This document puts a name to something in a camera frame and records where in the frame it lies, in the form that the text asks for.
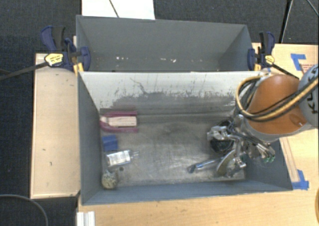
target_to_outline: blue tape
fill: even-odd
[[[306,181],[302,170],[297,169],[300,181],[292,183],[294,190],[305,190],[309,189],[309,181]]]
[[[115,135],[103,136],[102,143],[103,143],[103,148],[105,152],[116,151],[119,149],[118,140]]]
[[[294,62],[296,70],[301,71],[302,69],[300,68],[300,65],[299,65],[299,59],[306,59],[306,55],[304,55],[304,54],[291,54],[291,59]]]

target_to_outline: black cable on floor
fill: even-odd
[[[34,204],[40,211],[41,213],[43,214],[44,216],[44,219],[45,219],[45,226],[49,226],[49,220],[48,220],[48,216],[46,214],[46,212],[44,211],[43,207],[40,206],[40,204],[32,199],[29,199],[27,197],[24,197],[24,196],[20,196],[20,195],[14,195],[14,194],[3,194],[3,195],[0,195],[0,199],[3,198],[13,198],[13,199],[20,199],[20,200],[24,200],[24,201],[28,201],[28,202],[31,202],[31,204]]]

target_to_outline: wooden board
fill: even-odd
[[[36,55],[42,63],[44,54]],[[30,197],[75,196],[80,190],[75,74],[45,67],[34,75]]]

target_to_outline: wooden table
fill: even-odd
[[[318,63],[318,46],[277,44],[273,50],[276,64],[298,77],[302,76],[302,72],[296,71],[290,57],[291,53],[306,55],[304,63]],[[51,85],[51,88],[69,85],[70,88],[64,89],[65,93],[59,94],[59,96],[60,98],[61,96],[63,98],[69,97],[67,108],[75,109],[76,101],[73,99],[75,90],[72,88],[72,84],[68,83],[70,80],[73,81],[74,76],[65,73],[66,75],[61,77],[60,73],[51,73],[51,77],[56,75],[57,78],[49,83],[48,78],[46,80],[39,79],[38,73],[37,71],[35,78],[36,81],[42,83],[41,85]],[[76,126],[76,113],[72,109],[64,111],[65,113],[49,111],[49,118],[54,124],[50,124],[51,131],[46,132],[45,136],[48,138],[45,139],[39,127],[39,124],[43,123],[39,123],[38,119],[47,113],[46,96],[40,86],[37,86],[35,92],[37,92],[35,98],[38,98],[35,116],[38,118],[35,119],[36,127],[33,131],[30,195],[32,198],[73,196],[78,193],[80,188],[77,134],[72,130],[71,138],[68,138],[65,136],[68,131],[64,131],[66,141],[61,138],[62,134],[56,134],[54,137],[52,133],[55,133],[55,128],[60,128],[62,123],[71,122],[72,127]],[[79,204],[78,210],[81,212],[95,211],[97,226],[317,225],[315,197],[319,188],[318,143],[318,130],[306,131],[289,138],[296,166],[303,171],[305,179],[310,182],[310,188],[307,191],[293,190],[102,206],[83,207]]]

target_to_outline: blue tool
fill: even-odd
[[[77,51],[75,45],[69,38],[63,40],[64,30],[65,27],[63,26],[53,27],[49,25],[40,33],[42,43],[50,52],[63,54],[63,63],[60,65],[52,65],[51,67],[62,67],[72,71],[76,63],[82,63],[84,71],[88,71],[91,64],[91,55],[88,47],[81,47],[80,51]]]
[[[251,71],[258,71],[263,68],[273,67],[284,74],[290,75],[298,79],[298,77],[294,76],[293,74],[289,73],[288,71],[284,70],[283,68],[275,64],[275,59],[271,55],[273,48],[275,47],[274,35],[270,32],[260,32],[259,36],[261,46],[258,47],[258,53],[256,53],[255,49],[253,48],[250,48],[248,50],[248,69]]]
[[[63,26],[52,27],[49,25],[41,31],[41,41],[50,51],[50,53],[44,57],[44,63],[33,65],[16,72],[0,69],[0,73],[4,74],[0,76],[0,81],[46,66],[61,67],[73,71],[75,64],[82,63],[83,70],[88,71],[91,63],[91,55],[88,47],[81,47],[80,50],[77,51],[75,45],[69,38],[63,40],[64,29],[65,27]]]

